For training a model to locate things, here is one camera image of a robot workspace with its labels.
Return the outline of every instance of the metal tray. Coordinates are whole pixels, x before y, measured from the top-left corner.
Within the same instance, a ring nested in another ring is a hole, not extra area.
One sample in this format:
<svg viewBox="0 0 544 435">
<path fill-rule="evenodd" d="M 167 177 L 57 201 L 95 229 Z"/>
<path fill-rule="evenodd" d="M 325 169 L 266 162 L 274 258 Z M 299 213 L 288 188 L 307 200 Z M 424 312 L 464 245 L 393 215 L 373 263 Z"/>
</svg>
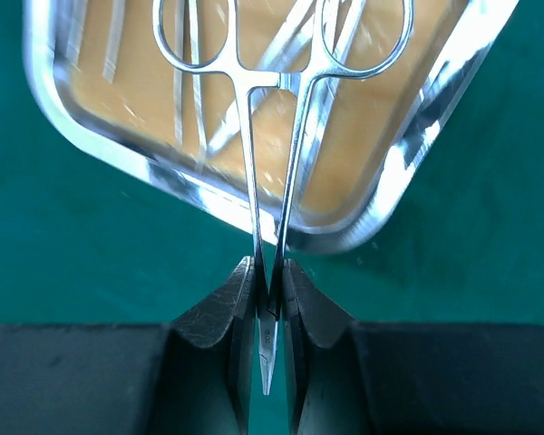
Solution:
<svg viewBox="0 0 544 435">
<path fill-rule="evenodd" d="M 170 159 L 153 144 L 95 119 L 69 92 L 68 63 L 63 55 L 71 0 L 25 0 L 24 66 L 42 111 L 79 149 L 115 168 L 162 189 L 246 232 L 251 230 L 248 198 L 241 183 L 218 173 L 194 170 L 185 159 Z M 374 235 L 391 216 L 414 172 L 451 115 L 518 0 L 456 0 L 464 6 L 459 20 L 406 96 L 403 112 L 377 171 L 365 174 L 347 206 L 323 216 L 298 210 L 288 232 L 289 248 L 334 253 L 356 247 Z M 261 209 L 262 237 L 275 244 L 278 202 Z"/>
</svg>

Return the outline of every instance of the teal background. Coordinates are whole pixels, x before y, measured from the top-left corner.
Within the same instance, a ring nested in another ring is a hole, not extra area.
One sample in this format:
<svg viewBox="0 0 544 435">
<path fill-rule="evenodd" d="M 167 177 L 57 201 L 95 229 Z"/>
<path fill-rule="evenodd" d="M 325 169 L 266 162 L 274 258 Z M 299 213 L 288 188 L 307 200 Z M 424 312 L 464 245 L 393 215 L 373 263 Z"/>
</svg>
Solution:
<svg viewBox="0 0 544 435">
<path fill-rule="evenodd" d="M 0 323 L 177 317 L 222 283 L 250 236 L 49 124 L 24 77 L 21 3 L 0 1 Z M 520 2 L 374 240 L 298 258 L 364 319 L 544 324 L 544 0 Z M 251 433 L 287 427 L 279 361 L 271 397 L 255 370 Z"/>
</svg>

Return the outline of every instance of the silver tray rim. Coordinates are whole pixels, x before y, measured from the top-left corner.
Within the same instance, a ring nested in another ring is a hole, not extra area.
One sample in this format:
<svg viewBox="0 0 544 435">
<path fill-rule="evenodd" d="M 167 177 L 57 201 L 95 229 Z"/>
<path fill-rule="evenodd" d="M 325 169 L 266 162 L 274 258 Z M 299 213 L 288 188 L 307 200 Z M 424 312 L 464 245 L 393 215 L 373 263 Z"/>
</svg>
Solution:
<svg viewBox="0 0 544 435">
<path fill-rule="evenodd" d="M 78 149 L 250 233 L 248 199 L 243 192 L 223 189 L 160 156 L 130 149 L 82 126 L 67 111 L 55 77 L 59 1 L 24 1 L 24 69 L 46 118 Z M 518 1 L 467 1 L 363 200 L 334 225 L 307 227 L 293 219 L 287 235 L 289 249 L 314 254 L 344 252 L 363 244 L 383 227 Z M 263 205 L 260 213 L 262 237 L 275 245 L 277 212 Z"/>
</svg>

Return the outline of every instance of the green cloth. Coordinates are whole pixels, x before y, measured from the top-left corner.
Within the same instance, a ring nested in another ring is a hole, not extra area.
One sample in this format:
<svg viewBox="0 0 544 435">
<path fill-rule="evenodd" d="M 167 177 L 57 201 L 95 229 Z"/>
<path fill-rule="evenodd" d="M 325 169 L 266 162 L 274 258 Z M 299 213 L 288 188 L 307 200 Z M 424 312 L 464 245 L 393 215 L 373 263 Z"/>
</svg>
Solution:
<svg viewBox="0 0 544 435">
<path fill-rule="evenodd" d="M 55 131 L 24 77 L 21 3 L 0 1 L 0 323 L 169 321 L 250 236 Z M 298 257 L 364 319 L 544 324 L 544 0 L 520 3 L 385 228 Z M 254 367 L 251 433 L 286 431 L 277 368 L 264 398 Z"/>
</svg>

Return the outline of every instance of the surgical forceps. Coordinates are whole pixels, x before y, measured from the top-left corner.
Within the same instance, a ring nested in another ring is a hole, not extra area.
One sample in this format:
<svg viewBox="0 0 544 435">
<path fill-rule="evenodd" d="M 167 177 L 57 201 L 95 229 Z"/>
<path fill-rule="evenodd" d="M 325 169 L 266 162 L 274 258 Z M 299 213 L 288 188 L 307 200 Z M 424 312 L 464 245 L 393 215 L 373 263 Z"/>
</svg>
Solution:
<svg viewBox="0 0 544 435">
<path fill-rule="evenodd" d="M 184 62 L 167 41 L 163 26 L 163 5 L 165 0 L 153 0 L 153 35 L 161 53 L 174 67 L 192 74 L 225 74 L 232 81 L 238 108 L 240 137 L 244 151 L 244 165 L 248 184 L 248 198 L 252 218 L 252 237 L 254 245 L 255 279 L 259 285 L 257 301 L 258 338 L 260 370 L 264 394 L 269 394 L 277 351 L 277 328 L 281 310 L 282 275 L 287 245 L 287 229 L 294 196 L 296 164 L 305 136 L 306 116 L 312 92 L 319 80 L 368 79 L 383 73 L 401 56 L 409 43 L 413 29 L 413 0 L 403 0 L 403 27 L 391 53 L 379 64 L 363 70 L 355 70 L 338 62 L 326 46 L 323 35 L 323 13 L 325 1 L 318 0 L 314 11 L 311 54 L 308 65 L 301 72 L 255 71 L 246 68 L 239 59 L 238 50 L 238 0 L 228 0 L 228 35 L 220 52 L 210 61 L 200 64 Z M 291 91 L 296 96 L 296 115 L 290 141 L 287 182 L 277 229 L 277 248 L 272 268 L 269 293 L 267 290 L 266 267 L 260 235 L 259 204 L 257 198 L 256 165 L 252 138 L 250 111 L 251 93 L 258 88 L 277 88 Z"/>
</svg>

